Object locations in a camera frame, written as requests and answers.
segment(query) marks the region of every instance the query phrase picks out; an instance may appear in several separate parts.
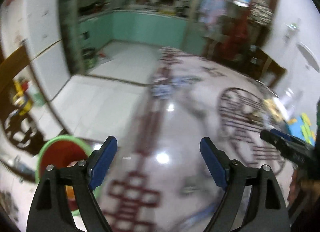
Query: white tiled floor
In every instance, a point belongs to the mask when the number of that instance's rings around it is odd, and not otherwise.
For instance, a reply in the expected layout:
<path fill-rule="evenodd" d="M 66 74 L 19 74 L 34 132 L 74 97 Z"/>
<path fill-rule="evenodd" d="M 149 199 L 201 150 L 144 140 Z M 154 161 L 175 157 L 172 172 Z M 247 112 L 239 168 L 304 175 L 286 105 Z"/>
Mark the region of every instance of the white tiled floor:
<path fill-rule="evenodd" d="M 120 141 L 146 90 L 116 81 L 73 76 L 52 106 L 74 136 L 103 142 L 113 135 Z M 48 108 L 35 108 L 32 114 L 46 140 L 62 130 Z"/>
<path fill-rule="evenodd" d="M 110 61 L 94 68 L 90 75 L 113 77 L 142 84 L 150 83 L 150 77 L 160 58 L 158 47 L 115 41 L 102 51 Z"/>

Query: metal screw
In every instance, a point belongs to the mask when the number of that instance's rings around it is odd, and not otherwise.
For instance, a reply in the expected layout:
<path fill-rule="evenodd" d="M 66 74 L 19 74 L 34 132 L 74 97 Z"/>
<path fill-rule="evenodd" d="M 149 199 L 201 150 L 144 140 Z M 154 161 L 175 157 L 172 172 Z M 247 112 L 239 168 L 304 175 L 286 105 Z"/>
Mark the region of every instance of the metal screw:
<path fill-rule="evenodd" d="M 238 160 L 236 160 L 236 159 L 233 159 L 233 160 L 232 160 L 232 164 L 233 164 L 233 165 L 239 165 L 239 163 L 240 163 L 240 162 L 239 162 Z"/>
<path fill-rule="evenodd" d="M 269 171 L 271 170 L 270 166 L 269 165 L 263 165 L 262 167 L 265 171 Z"/>
<path fill-rule="evenodd" d="M 83 160 L 83 159 L 78 162 L 79 166 L 84 166 L 86 164 L 87 164 L 87 162 L 85 160 Z"/>
<path fill-rule="evenodd" d="M 54 168 L 54 166 L 53 166 L 52 164 L 50 164 L 50 165 L 47 166 L 47 170 L 48 170 L 48 171 L 53 170 L 53 168 Z"/>

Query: green bowl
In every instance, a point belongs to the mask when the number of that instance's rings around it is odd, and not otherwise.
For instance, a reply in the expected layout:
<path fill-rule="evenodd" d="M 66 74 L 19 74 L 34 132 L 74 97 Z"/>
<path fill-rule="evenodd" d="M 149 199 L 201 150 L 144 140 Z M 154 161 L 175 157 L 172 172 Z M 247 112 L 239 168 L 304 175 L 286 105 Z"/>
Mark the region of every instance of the green bowl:
<path fill-rule="evenodd" d="M 35 171 L 36 183 L 39 183 L 39 181 L 40 181 L 40 177 L 39 177 L 40 163 L 41 163 L 41 160 L 42 160 L 44 153 L 53 143 L 58 142 L 58 141 L 69 141 L 69 142 L 73 142 L 73 143 L 77 144 L 86 153 L 86 155 L 88 157 L 93 152 L 92 148 L 88 144 L 86 144 L 83 140 L 76 138 L 76 137 L 73 137 L 71 135 L 60 135 L 60 136 L 57 136 L 57 137 L 47 141 L 46 144 L 41 148 L 39 155 L 38 155 L 38 161 L 37 161 L 37 166 L 36 166 L 36 171 Z M 96 188 L 93 191 L 95 198 L 98 197 L 99 191 L 100 191 L 100 187 Z M 72 216 L 74 216 L 74 217 L 78 216 L 80 214 L 79 210 L 71 211 L 71 213 L 72 213 Z"/>

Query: glossy floor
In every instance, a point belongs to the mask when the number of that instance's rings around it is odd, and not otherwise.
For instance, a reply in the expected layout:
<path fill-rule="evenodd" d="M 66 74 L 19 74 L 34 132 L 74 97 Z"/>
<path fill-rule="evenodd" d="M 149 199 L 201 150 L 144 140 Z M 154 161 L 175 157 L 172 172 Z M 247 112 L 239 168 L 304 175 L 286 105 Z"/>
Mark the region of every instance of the glossy floor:
<path fill-rule="evenodd" d="M 261 105 L 263 96 L 257 87 L 216 63 L 176 50 L 164 54 L 150 87 L 73 76 L 52 102 L 75 136 L 103 141 L 113 135 L 119 142 L 98 199 L 114 231 L 204 230 L 223 194 L 199 151 L 204 136 L 231 159 L 248 166 L 270 165 L 286 198 L 291 164 L 273 150 L 270 155 L 259 130 L 241 122 L 243 113 Z M 146 71 L 144 79 L 151 76 Z M 236 121 L 230 120 L 230 110 Z M 60 132 L 47 108 L 34 108 L 31 113 L 46 138 Z M 13 148 L 3 134 L 0 139 L 2 150 L 35 168 L 37 156 Z M 11 193 L 19 210 L 17 225 L 25 231 L 36 186 L 19 183 L 5 169 L 0 172 L 0 190 Z M 246 191 L 234 228 L 241 222 L 248 195 Z M 124 218 L 122 207 L 128 204 L 134 204 L 135 210 Z M 80 217 L 75 221 L 85 230 Z"/>

